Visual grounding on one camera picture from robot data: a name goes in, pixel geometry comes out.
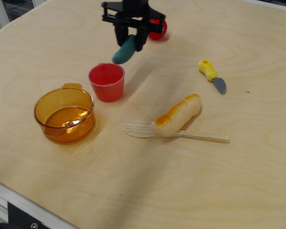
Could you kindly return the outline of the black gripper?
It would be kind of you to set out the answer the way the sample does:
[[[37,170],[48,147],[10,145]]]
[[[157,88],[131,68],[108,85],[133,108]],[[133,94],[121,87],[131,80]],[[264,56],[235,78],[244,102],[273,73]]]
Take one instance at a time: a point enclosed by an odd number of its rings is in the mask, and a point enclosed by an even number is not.
[[[105,1],[102,20],[112,23],[116,40],[121,47],[128,38],[129,28],[137,29],[135,36],[136,51],[140,52],[148,34],[162,34],[166,16],[149,6],[147,0]]]

